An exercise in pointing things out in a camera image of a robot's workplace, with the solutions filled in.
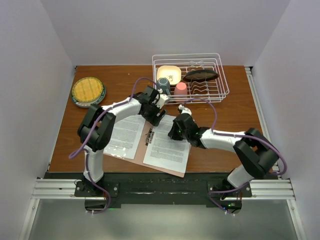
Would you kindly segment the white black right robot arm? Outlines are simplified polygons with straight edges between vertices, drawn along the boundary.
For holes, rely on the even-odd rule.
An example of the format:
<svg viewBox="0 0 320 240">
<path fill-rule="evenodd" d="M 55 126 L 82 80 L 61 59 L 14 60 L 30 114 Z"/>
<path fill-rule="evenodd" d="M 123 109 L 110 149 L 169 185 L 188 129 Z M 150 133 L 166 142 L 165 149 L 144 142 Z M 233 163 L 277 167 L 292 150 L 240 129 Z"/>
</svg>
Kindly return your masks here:
<svg viewBox="0 0 320 240">
<path fill-rule="evenodd" d="M 215 187 L 230 197 L 251 180 L 263 179 L 280 158 L 277 149 L 256 128 L 245 132 L 212 130 L 199 127 L 188 113 L 182 113 L 173 120 L 168 136 L 175 141 L 186 140 L 196 148 L 235 153 L 241 165 Z"/>
</svg>

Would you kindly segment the pink file folder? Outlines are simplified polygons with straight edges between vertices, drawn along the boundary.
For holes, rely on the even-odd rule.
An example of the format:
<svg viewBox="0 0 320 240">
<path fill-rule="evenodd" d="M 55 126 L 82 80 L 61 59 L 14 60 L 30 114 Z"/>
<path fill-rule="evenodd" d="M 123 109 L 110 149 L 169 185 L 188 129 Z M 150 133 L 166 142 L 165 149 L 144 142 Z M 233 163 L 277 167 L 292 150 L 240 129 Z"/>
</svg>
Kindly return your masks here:
<svg viewBox="0 0 320 240">
<path fill-rule="evenodd" d="M 143 160 L 144 160 L 144 157 L 145 157 L 145 154 L 146 154 L 146 150 L 147 150 L 147 145 L 145 145 L 145 140 L 146 140 L 146 133 L 149 131 L 150 128 L 154 128 L 156 126 L 152 126 L 149 122 L 145 121 L 145 124 L 144 124 L 144 127 L 143 127 L 143 130 L 142 130 L 142 135 L 140 137 L 140 140 L 139 140 L 139 144 L 138 144 L 138 147 L 137 147 L 137 151 L 136 151 L 136 154 L 134 156 L 134 159 L 121 159 L 121 158 L 118 158 L 118 159 L 121 159 L 121 160 L 124 160 L 124 161 L 127 161 L 127 162 L 131 162 L 131 163 L 134 163 L 134 164 L 137 164 L 137 165 L 140 165 L 140 166 L 144 166 L 144 167 L 148 167 L 148 168 L 151 168 L 151 169 L 154 169 L 146 164 L 143 164 Z"/>
</svg>

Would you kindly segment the black folder clip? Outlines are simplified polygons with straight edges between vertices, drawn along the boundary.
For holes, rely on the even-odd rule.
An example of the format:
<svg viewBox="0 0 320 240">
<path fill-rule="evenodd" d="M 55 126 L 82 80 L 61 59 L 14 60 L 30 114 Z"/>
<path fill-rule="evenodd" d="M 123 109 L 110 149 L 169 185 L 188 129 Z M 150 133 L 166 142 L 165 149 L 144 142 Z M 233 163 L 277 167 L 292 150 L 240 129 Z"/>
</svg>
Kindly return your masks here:
<svg viewBox="0 0 320 240">
<path fill-rule="evenodd" d="M 153 135 L 154 135 L 153 128 L 150 128 L 148 130 L 148 132 L 146 133 L 146 138 L 145 138 L 145 145 L 146 146 L 148 146 L 152 142 Z"/>
</svg>

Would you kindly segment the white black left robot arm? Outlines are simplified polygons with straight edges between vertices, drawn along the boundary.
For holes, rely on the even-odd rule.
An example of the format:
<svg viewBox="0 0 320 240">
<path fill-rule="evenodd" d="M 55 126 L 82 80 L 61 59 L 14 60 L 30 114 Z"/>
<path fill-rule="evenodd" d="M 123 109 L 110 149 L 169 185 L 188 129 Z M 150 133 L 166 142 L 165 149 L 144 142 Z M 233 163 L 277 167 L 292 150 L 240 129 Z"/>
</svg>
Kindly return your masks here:
<svg viewBox="0 0 320 240">
<path fill-rule="evenodd" d="M 166 114 L 163 107 L 169 100 L 168 95 L 147 86 L 143 92 L 132 94 L 123 101 L 104 107 L 96 104 L 89 107 L 77 130 L 81 147 L 69 155 L 72 159 L 84 151 L 83 175 L 88 180 L 85 188 L 88 193 L 99 196 L 104 190 L 100 181 L 104 176 L 103 152 L 111 140 L 115 123 L 140 115 L 157 127 Z"/>
</svg>

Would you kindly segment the printed paper document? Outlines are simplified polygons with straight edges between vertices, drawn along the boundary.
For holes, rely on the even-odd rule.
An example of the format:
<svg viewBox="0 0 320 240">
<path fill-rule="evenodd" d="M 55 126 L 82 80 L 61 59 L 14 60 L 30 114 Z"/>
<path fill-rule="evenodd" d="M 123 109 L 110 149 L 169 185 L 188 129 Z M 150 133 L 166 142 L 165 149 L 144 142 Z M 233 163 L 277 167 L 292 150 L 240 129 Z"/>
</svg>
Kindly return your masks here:
<svg viewBox="0 0 320 240">
<path fill-rule="evenodd" d="M 111 139 L 103 153 L 120 159 L 133 160 L 146 120 L 132 115 L 114 124 Z"/>
<path fill-rule="evenodd" d="M 152 128 L 143 164 L 182 178 L 191 145 L 186 140 L 172 140 L 168 136 L 174 119 L 174 116 L 165 115 L 159 125 Z"/>
</svg>

